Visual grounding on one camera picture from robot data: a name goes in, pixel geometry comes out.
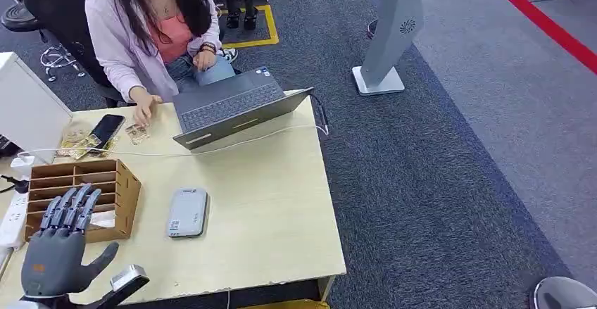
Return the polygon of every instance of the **white cable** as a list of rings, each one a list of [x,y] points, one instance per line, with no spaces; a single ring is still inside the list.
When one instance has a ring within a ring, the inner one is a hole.
[[[225,149],[230,149],[232,147],[236,147],[238,145],[244,145],[244,144],[248,144],[254,141],[258,141],[261,139],[265,139],[268,137],[271,137],[274,134],[278,134],[280,132],[284,132],[287,130],[292,130],[295,128],[312,128],[315,127],[318,130],[320,130],[321,132],[323,132],[323,134],[325,135],[329,135],[329,130],[327,128],[327,126],[325,126],[325,128],[321,128],[320,126],[317,125],[298,125],[298,126],[291,126],[291,127],[286,127],[286,128],[282,128],[281,130],[277,130],[275,132],[269,133],[267,135],[264,135],[262,137],[259,138],[255,138],[255,139],[250,139],[250,140],[245,140],[245,141],[241,141],[241,142],[237,142],[235,144],[226,146],[226,147],[222,147],[221,149],[212,149],[211,151],[204,151],[204,152],[198,152],[198,153],[135,153],[135,152],[119,152],[119,151],[111,151],[109,149],[96,149],[94,147],[77,147],[77,148],[65,148],[67,150],[73,149],[73,150],[83,150],[83,151],[100,151],[100,152],[108,152],[108,153],[112,153],[112,154],[120,154],[120,155],[124,155],[124,156],[200,156],[201,154],[208,154],[208,153],[215,153],[215,152],[219,152],[219,151],[224,151]],[[63,149],[34,149],[31,151],[23,151],[20,152],[18,154],[18,156],[24,156],[26,154],[32,154],[32,153],[37,153],[37,152],[48,152],[48,151],[60,151]]]

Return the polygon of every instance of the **red stripe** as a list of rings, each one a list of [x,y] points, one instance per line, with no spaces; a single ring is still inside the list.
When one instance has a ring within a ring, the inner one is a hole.
[[[528,19],[539,26],[551,39],[570,52],[572,56],[588,67],[589,70],[597,74],[597,55],[593,51],[584,46],[528,0],[509,1],[527,16]]]

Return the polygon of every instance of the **wooden organizer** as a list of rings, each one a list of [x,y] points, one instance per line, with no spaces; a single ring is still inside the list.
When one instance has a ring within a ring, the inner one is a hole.
[[[25,239],[29,241],[42,223],[53,198],[72,187],[91,183],[91,191],[101,189],[94,213],[115,210],[115,227],[90,225],[87,243],[128,239],[141,190],[141,182],[120,160],[99,160],[33,167],[25,221]]]

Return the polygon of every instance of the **long black hair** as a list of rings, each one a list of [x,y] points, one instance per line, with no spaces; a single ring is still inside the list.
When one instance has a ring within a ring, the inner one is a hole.
[[[172,40],[164,34],[158,27],[157,18],[151,4],[147,0],[115,0],[119,1],[125,10],[127,18],[129,20],[130,28],[133,33],[137,36],[141,46],[145,53],[150,54],[152,43],[151,36],[143,28],[141,18],[135,13],[134,4],[137,3],[147,19],[147,24],[156,31],[160,37],[160,40],[165,43],[171,43]],[[176,4],[184,17],[185,23],[189,26],[192,34],[195,36],[201,36],[211,26],[211,13],[209,10],[209,4],[207,0],[176,0]]]

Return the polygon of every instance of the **jeans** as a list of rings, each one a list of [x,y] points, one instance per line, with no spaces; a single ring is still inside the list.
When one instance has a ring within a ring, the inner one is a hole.
[[[222,56],[215,57],[215,64],[205,72],[197,70],[193,65],[193,58],[184,54],[175,60],[165,64],[168,74],[176,82],[178,92],[188,92],[200,86],[205,86],[234,77],[234,69]]]

